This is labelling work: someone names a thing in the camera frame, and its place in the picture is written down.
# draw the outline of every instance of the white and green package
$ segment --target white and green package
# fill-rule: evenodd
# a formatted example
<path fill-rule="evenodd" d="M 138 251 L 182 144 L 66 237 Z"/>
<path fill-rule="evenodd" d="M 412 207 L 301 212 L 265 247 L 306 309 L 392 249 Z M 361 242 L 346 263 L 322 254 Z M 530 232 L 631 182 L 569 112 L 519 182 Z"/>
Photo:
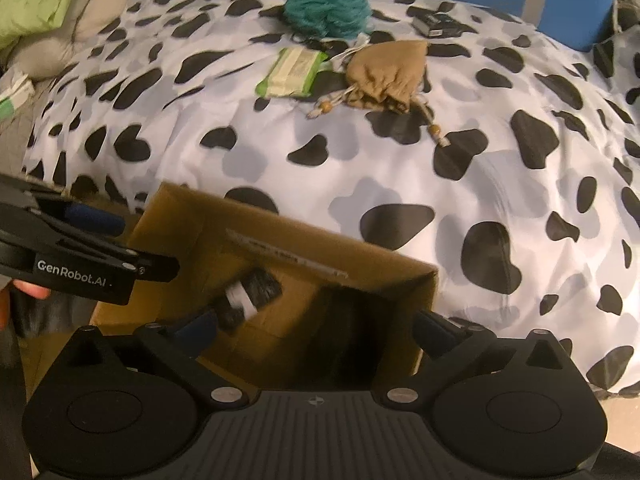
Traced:
<path fill-rule="evenodd" d="M 255 92 L 260 97 L 307 97 L 327 54 L 302 46 L 283 48 L 277 62 Z"/>

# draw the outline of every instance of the finger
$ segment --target finger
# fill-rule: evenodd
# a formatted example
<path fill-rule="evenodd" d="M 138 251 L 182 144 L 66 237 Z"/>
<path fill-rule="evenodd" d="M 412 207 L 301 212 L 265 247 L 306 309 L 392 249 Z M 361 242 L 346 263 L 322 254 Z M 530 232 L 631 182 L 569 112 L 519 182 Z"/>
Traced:
<path fill-rule="evenodd" d="M 36 300 L 44 300 L 49 297 L 51 291 L 43 286 L 33 285 L 33 283 L 21 282 L 20 280 L 14 280 L 14 287 L 23 291 L 25 294 L 29 294 Z"/>
<path fill-rule="evenodd" d="M 9 323 L 9 289 L 0 290 L 0 330 Z"/>

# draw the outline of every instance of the bed sheet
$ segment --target bed sheet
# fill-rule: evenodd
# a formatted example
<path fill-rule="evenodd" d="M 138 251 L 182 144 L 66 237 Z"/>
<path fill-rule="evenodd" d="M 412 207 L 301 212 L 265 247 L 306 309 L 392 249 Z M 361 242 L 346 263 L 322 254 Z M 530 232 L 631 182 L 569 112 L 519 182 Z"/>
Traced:
<path fill-rule="evenodd" d="M 284 0 L 130 0 L 58 77 L 24 170 L 132 209 L 169 180 L 436 263 L 438 312 L 552 330 L 592 383 L 638 389 L 640 28 L 604 77 L 508 14 L 369 1 L 373 42 L 416 38 L 420 12 L 456 20 L 426 60 L 449 147 L 416 114 L 310 121 L 311 100 L 257 98 L 292 44 Z M 321 73 L 314 97 L 343 86 Z"/>

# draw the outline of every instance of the silver screw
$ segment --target silver screw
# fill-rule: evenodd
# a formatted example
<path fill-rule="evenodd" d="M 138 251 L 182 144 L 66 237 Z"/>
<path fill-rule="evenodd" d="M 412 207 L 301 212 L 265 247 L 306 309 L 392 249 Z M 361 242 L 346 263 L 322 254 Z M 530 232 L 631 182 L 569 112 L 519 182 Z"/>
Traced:
<path fill-rule="evenodd" d="M 393 388 L 386 393 L 389 400 L 398 404 L 409 404 L 418 400 L 418 392 L 411 388 Z"/>
<path fill-rule="evenodd" d="M 242 399 L 242 392 L 233 386 L 222 386 L 211 392 L 211 398 L 217 402 L 229 404 Z"/>

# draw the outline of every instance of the bed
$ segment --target bed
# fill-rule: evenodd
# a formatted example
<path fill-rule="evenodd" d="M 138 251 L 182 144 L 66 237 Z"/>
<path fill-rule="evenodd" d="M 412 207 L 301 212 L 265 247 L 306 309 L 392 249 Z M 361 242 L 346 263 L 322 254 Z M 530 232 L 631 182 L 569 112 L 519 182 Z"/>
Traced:
<path fill-rule="evenodd" d="M 640 26 L 596 56 L 453 0 L 369 0 L 371 41 L 446 12 L 416 114 L 258 98 L 294 44 L 284 0 L 129 0 L 58 76 L 23 171 L 142 212 L 160 182 L 251 203 L 441 269 L 435 309 L 500 336 L 552 330 L 596 386 L 640 390 Z M 347 44 L 324 45 L 330 54 Z"/>

